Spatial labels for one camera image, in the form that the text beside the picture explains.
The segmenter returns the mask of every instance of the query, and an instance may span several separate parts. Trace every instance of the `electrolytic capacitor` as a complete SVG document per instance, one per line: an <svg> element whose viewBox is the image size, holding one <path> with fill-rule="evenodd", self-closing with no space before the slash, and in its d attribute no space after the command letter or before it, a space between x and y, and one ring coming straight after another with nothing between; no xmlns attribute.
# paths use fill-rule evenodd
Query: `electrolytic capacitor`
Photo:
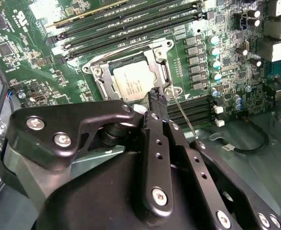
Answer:
<svg viewBox="0 0 281 230"><path fill-rule="evenodd" d="M246 56L246 55L247 55L247 50L238 47L238 48L236 49L236 53L238 53L238 54L240 54L240 55L243 55L243 56Z"/></svg>
<svg viewBox="0 0 281 230"><path fill-rule="evenodd" d="M259 26L260 20L258 19L248 19L247 24L250 26Z"/></svg>
<svg viewBox="0 0 281 230"><path fill-rule="evenodd" d="M218 72L214 72L212 73L212 79L214 79L215 81L219 81L222 78L222 75Z"/></svg>
<svg viewBox="0 0 281 230"><path fill-rule="evenodd" d="M208 37L208 40L207 40L210 44L213 44L214 46L217 45L219 43L219 37L218 36L215 36L215 35L210 35Z"/></svg>
<svg viewBox="0 0 281 230"><path fill-rule="evenodd" d="M221 63L220 63L220 61L214 59L211 61L211 66L214 67L214 69L220 69Z"/></svg>
<svg viewBox="0 0 281 230"><path fill-rule="evenodd" d="M260 11L249 10L247 15L251 18L258 18L260 16Z"/></svg>
<svg viewBox="0 0 281 230"><path fill-rule="evenodd" d="M233 97L233 101L235 102L235 104L242 104L242 99L237 94Z"/></svg>
<svg viewBox="0 0 281 230"><path fill-rule="evenodd" d="M260 67L261 66L261 61L260 60L256 60L255 58L251 58L249 60L250 64L256 67Z"/></svg>
<svg viewBox="0 0 281 230"><path fill-rule="evenodd" d="M211 47L208 51L210 53L210 55L213 55L213 56L218 56L220 54L220 50L216 47Z"/></svg>
<svg viewBox="0 0 281 230"><path fill-rule="evenodd" d="M218 93L218 91L216 90L216 88L212 88L212 89L211 89L211 95L212 95L213 97L217 97L217 96L219 95L219 93Z"/></svg>

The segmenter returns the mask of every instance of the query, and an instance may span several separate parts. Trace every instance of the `capacitor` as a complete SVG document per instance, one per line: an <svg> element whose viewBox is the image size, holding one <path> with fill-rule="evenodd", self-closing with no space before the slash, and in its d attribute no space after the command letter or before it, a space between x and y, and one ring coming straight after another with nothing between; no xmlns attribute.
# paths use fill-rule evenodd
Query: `capacitor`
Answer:
<svg viewBox="0 0 281 230"><path fill-rule="evenodd" d="M218 56L220 54L220 50L217 48L217 47L211 47L208 51L210 53L210 55L213 55L213 56Z"/></svg>
<svg viewBox="0 0 281 230"><path fill-rule="evenodd" d="M251 58L249 60L250 64L256 67L260 67L261 66L261 61L260 60L256 60L255 58Z"/></svg>
<svg viewBox="0 0 281 230"><path fill-rule="evenodd" d="M246 51L250 51L250 42L245 41L245 42L244 42L244 47L245 47L245 50L246 50Z"/></svg>
<svg viewBox="0 0 281 230"><path fill-rule="evenodd" d="M236 53L238 53L238 54L240 54L240 55L243 55L243 56L246 56L248 52L247 52L246 49L243 49L243 48L238 47L238 48L236 49Z"/></svg>
<svg viewBox="0 0 281 230"><path fill-rule="evenodd" d="M233 104L233 108L236 110L236 111L240 111L242 109L242 105L241 104L236 104L234 103Z"/></svg>
<svg viewBox="0 0 281 230"><path fill-rule="evenodd" d="M214 67L215 69L220 69L221 63L220 63L220 61L214 59L211 61L211 66Z"/></svg>
<svg viewBox="0 0 281 230"><path fill-rule="evenodd" d="M235 104L242 104L242 99L237 94L233 97L233 101L235 102Z"/></svg>
<svg viewBox="0 0 281 230"><path fill-rule="evenodd" d="M219 95L219 93L218 93L218 91L216 90L216 88L212 88L212 89L211 89L211 95L212 95L213 97L217 97L217 96Z"/></svg>
<svg viewBox="0 0 281 230"><path fill-rule="evenodd" d="M219 37L218 36L215 36L215 35L210 35L208 37L208 42L210 44L213 44L214 46L217 45L219 43Z"/></svg>
<svg viewBox="0 0 281 230"><path fill-rule="evenodd" d="M214 79L215 81L219 81L222 78L222 75L218 72L214 72L212 73L212 79Z"/></svg>
<svg viewBox="0 0 281 230"><path fill-rule="evenodd" d="M250 26L259 26L260 20L258 19L248 19L247 24Z"/></svg>
<svg viewBox="0 0 281 230"><path fill-rule="evenodd" d="M251 18L258 18L260 16L260 11L249 10L247 15Z"/></svg>

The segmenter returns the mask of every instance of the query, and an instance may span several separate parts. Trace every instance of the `microchip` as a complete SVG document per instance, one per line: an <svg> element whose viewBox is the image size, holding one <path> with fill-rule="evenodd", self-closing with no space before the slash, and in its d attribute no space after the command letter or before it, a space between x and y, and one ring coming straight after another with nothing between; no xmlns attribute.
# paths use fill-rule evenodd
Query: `microchip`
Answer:
<svg viewBox="0 0 281 230"><path fill-rule="evenodd" d="M197 46L197 48L198 48L198 49L203 49L204 46L203 46L203 44L199 44L199 45Z"/></svg>
<svg viewBox="0 0 281 230"><path fill-rule="evenodd" d="M188 55L194 55L194 54L198 53L198 48L197 47L191 47L191 48L186 49L186 51L187 51Z"/></svg>
<svg viewBox="0 0 281 230"><path fill-rule="evenodd" d="M236 34L236 38L237 38L237 39L243 38L242 32L238 32L238 33Z"/></svg>
<svg viewBox="0 0 281 230"><path fill-rule="evenodd" d="M219 14L216 16L216 23L222 23L223 22L223 15Z"/></svg>
<svg viewBox="0 0 281 230"><path fill-rule="evenodd" d="M239 78L244 78L246 76L246 72L239 73Z"/></svg>
<svg viewBox="0 0 281 230"><path fill-rule="evenodd" d="M202 34L198 34L198 35L196 35L196 39L197 39L197 40L202 39Z"/></svg>
<svg viewBox="0 0 281 230"><path fill-rule="evenodd" d="M199 73L200 72L200 66L194 66L189 68L191 73Z"/></svg>
<svg viewBox="0 0 281 230"><path fill-rule="evenodd" d="M185 39L185 44L187 46L192 46L194 44L196 44L196 38L195 37L189 37Z"/></svg>
<svg viewBox="0 0 281 230"><path fill-rule="evenodd" d="M194 85L193 85L193 89L194 89L194 90L201 90L201 89L203 89L202 83L194 84Z"/></svg>
<svg viewBox="0 0 281 230"><path fill-rule="evenodd" d="M156 76L146 61L118 67L113 70L117 88L125 102L143 99L154 87Z"/></svg>
<svg viewBox="0 0 281 230"><path fill-rule="evenodd" d="M65 12L66 12L67 16L71 16L71 15L74 14L74 10L73 10L73 8L71 6L65 8Z"/></svg>
<svg viewBox="0 0 281 230"><path fill-rule="evenodd" d="M224 0L217 0L217 6L222 6L224 3Z"/></svg>
<svg viewBox="0 0 281 230"><path fill-rule="evenodd" d="M202 62L202 63L199 64L199 66L200 66L201 68L204 68L204 67L206 66L206 64L205 64L204 62Z"/></svg>
<svg viewBox="0 0 281 230"><path fill-rule="evenodd" d="M43 67L43 66L46 65L46 61L45 61L44 58L38 59L36 63L37 63L37 65L40 66L40 67Z"/></svg>
<svg viewBox="0 0 281 230"><path fill-rule="evenodd" d="M220 85L220 86L217 86L217 87L215 87L215 88L216 88L216 90L217 90L218 92L222 92L223 89L224 89L224 86L223 86L223 85Z"/></svg>
<svg viewBox="0 0 281 230"><path fill-rule="evenodd" d="M4 56L12 54L13 51L7 43L3 43L0 45L0 53L4 57Z"/></svg>
<svg viewBox="0 0 281 230"><path fill-rule="evenodd" d="M205 54L199 54L198 55L198 58L204 58L205 57Z"/></svg>
<svg viewBox="0 0 281 230"><path fill-rule="evenodd" d="M72 4L72 7L75 9L75 8L79 8L79 3L78 2L76 2L76 3L73 3Z"/></svg>
<svg viewBox="0 0 281 230"><path fill-rule="evenodd" d="M231 98L231 94L230 94L230 93L226 94L226 95L225 95L225 98L226 98L226 99L230 99L230 98Z"/></svg>
<svg viewBox="0 0 281 230"><path fill-rule="evenodd" d="M260 73L254 73L252 78L253 79L259 79L260 78Z"/></svg>
<svg viewBox="0 0 281 230"><path fill-rule="evenodd" d="M199 58L197 56L188 58L188 63L190 65L198 64Z"/></svg>
<svg viewBox="0 0 281 230"><path fill-rule="evenodd" d="M195 82L195 81L201 81L201 75L200 74L197 74L197 75L194 75L191 77L192 81Z"/></svg>
<svg viewBox="0 0 281 230"><path fill-rule="evenodd" d="M230 58L225 58L225 59L223 59L223 64L224 65L228 65L228 64L230 64L231 63L231 59Z"/></svg>

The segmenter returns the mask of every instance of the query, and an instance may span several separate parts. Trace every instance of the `ram slot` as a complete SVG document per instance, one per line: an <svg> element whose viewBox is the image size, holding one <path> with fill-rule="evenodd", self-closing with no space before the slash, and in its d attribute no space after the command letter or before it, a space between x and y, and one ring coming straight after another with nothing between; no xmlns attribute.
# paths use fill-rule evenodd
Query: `ram slot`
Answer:
<svg viewBox="0 0 281 230"><path fill-rule="evenodd" d="M166 16L171 13L176 13L185 9L189 9L195 6L197 2L192 2L192 0L175 0L170 3L166 3L146 11L138 12L130 16L123 17L119 20L112 21L110 23L104 23L95 27L92 27L90 25L77 30L63 32L56 36L56 40L62 40L72 37L69 42L77 42L84 40L86 41L109 33L120 31L127 26L137 25L149 20Z"/></svg>
<svg viewBox="0 0 281 230"><path fill-rule="evenodd" d="M94 40L84 42L79 41L77 43L68 43L65 44L64 48L68 50L73 47L76 47L76 49L73 50L73 52L75 53L84 53L85 50L92 51L100 47L111 45L120 41L125 41L135 36L143 35L155 30L165 28L166 26L174 26L178 23L188 22L194 18L193 15L197 12L197 10L190 10L181 12L179 14L172 14L157 20L149 21L146 23L139 24L137 26L126 28L119 32L111 33Z"/></svg>

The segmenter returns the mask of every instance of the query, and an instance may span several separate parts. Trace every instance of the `hole in bracket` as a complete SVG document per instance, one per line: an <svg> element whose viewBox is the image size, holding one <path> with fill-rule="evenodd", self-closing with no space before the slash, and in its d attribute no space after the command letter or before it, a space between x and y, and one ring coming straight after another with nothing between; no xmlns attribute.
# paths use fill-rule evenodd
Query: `hole in bracket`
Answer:
<svg viewBox="0 0 281 230"><path fill-rule="evenodd" d="M201 173L202 178L204 178L205 180L207 179L207 176L205 175L205 173Z"/></svg>
<svg viewBox="0 0 281 230"><path fill-rule="evenodd" d="M156 143L158 144L158 145L162 145L163 143L161 143L161 141L160 140L156 140Z"/></svg>
<svg viewBox="0 0 281 230"><path fill-rule="evenodd" d="M159 152L157 152L157 153L155 154L155 156L156 156L156 158L159 159L159 160L162 160L162 159L163 159L163 156L162 156Z"/></svg>

